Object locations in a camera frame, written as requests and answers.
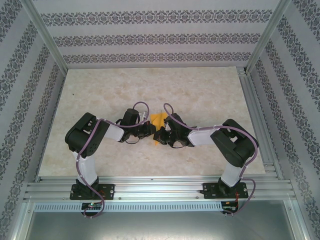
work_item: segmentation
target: yellow sponge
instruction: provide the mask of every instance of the yellow sponge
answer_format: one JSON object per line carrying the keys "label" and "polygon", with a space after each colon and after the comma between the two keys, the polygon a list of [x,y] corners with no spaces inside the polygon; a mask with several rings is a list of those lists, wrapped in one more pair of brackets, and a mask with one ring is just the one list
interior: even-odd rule
{"label": "yellow sponge", "polygon": [[150,121],[153,125],[155,125],[155,129],[158,131],[161,127],[165,126],[164,119],[168,117],[168,114],[166,112],[156,113],[156,114],[150,114]]}

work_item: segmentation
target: beige tabletop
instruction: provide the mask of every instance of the beige tabletop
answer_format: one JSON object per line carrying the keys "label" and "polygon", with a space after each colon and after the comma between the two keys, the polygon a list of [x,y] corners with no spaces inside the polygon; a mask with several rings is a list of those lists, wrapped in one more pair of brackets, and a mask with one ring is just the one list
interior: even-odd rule
{"label": "beige tabletop", "polygon": [[[148,103],[151,114],[170,103],[189,126],[232,118],[254,136],[235,67],[74,69],[66,77],[39,175],[76,176],[65,143],[68,130],[86,112],[115,122],[138,101]],[[134,145],[104,138],[94,156],[99,176],[220,175],[227,163],[215,145],[172,149],[155,145],[152,136]],[[260,154],[245,173],[265,173]]]}

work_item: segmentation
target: purple cable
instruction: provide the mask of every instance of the purple cable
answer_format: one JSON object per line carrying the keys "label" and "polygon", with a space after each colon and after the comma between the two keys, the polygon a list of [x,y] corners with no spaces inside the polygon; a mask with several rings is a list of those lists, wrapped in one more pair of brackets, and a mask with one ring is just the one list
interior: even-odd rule
{"label": "purple cable", "polygon": [[[171,108],[171,113],[167,110],[166,106],[169,106]],[[185,128],[187,129],[190,129],[190,130],[211,130],[211,129],[230,129],[230,130],[234,130],[234,131],[237,131],[243,135],[245,135],[246,137],[248,137],[248,139],[250,139],[250,141],[252,142],[253,146],[254,146],[254,155],[252,156],[252,158],[247,161],[245,164],[244,164],[244,167],[242,168],[241,172],[240,172],[240,175],[239,175],[239,178],[242,179],[242,180],[249,180],[249,181],[252,181],[253,182],[253,189],[252,189],[252,192],[250,194],[250,196],[248,197],[247,201],[244,203],[244,205],[235,213],[232,213],[228,210],[224,210],[225,212],[229,212],[230,214],[232,215],[235,215],[236,213],[239,213],[246,205],[247,203],[250,201],[250,199],[253,197],[254,195],[254,192],[256,190],[256,182],[255,180],[253,180],[252,178],[242,178],[246,168],[248,167],[248,165],[250,163],[252,163],[257,155],[258,155],[258,146],[256,144],[256,141],[250,136],[250,134],[246,133],[245,131],[239,129],[239,128],[236,128],[236,127],[233,127],[233,126],[223,126],[223,125],[220,125],[220,126],[207,126],[207,127],[199,127],[199,128],[196,128],[196,127],[190,127],[188,125],[185,125],[184,123],[180,122],[179,120],[175,119],[172,114],[174,113],[174,108],[169,104],[169,103],[165,103],[163,104],[163,108],[165,110],[165,112],[168,114],[168,116],[173,120],[175,121],[176,123],[180,124],[181,126],[184,126]]]}
{"label": "purple cable", "polygon": [[89,189],[91,189],[95,194],[98,195],[98,197],[101,199],[101,203],[102,203],[102,208],[101,208],[101,210],[100,210],[97,214],[95,214],[95,215],[93,215],[93,216],[90,216],[90,217],[86,215],[86,211],[87,211],[87,209],[88,209],[88,208],[86,208],[86,209],[83,211],[83,215],[84,215],[85,218],[93,219],[93,218],[98,217],[98,216],[104,211],[104,209],[105,209],[105,199],[104,199],[104,197],[103,197],[99,192],[97,192],[93,187],[91,187],[90,184],[88,184],[88,182],[87,182],[87,181],[85,180],[85,178],[82,176],[82,174],[81,174],[81,172],[80,172],[80,168],[79,168],[79,159],[80,159],[80,157],[81,157],[81,154],[84,152],[84,150],[85,150],[85,149],[87,148],[87,146],[89,145],[89,143],[90,143],[91,139],[93,138],[93,136],[94,136],[94,134],[95,134],[95,132],[96,132],[96,130],[97,130],[97,128],[98,128],[98,125],[100,124],[101,121],[105,121],[105,122],[107,122],[108,124],[115,125],[115,126],[121,127],[121,128],[134,128],[134,127],[139,126],[140,124],[143,124],[144,122],[146,122],[146,121],[148,120],[148,116],[149,116],[149,113],[150,113],[149,106],[148,106],[148,104],[146,104],[144,101],[138,101],[138,102],[136,102],[136,103],[133,105],[133,109],[135,109],[135,106],[138,105],[138,104],[144,104],[144,105],[146,106],[146,108],[147,108],[147,114],[146,114],[146,117],[145,117],[145,119],[144,119],[143,121],[139,122],[138,124],[131,125],[131,126],[122,126],[122,125],[115,124],[115,123],[113,123],[112,121],[108,121],[108,120],[105,120],[105,119],[100,118],[100,119],[97,121],[97,123],[95,124],[95,126],[94,126],[94,128],[93,128],[93,130],[92,130],[92,132],[91,132],[91,134],[90,134],[90,136],[89,136],[89,138],[88,138],[88,140],[86,141],[86,143],[84,144],[84,146],[82,147],[82,149],[79,151],[78,155],[76,156],[75,167],[76,167],[76,171],[77,171],[78,174],[79,174],[79,177],[81,178],[81,180],[84,182],[84,184],[85,184]]}

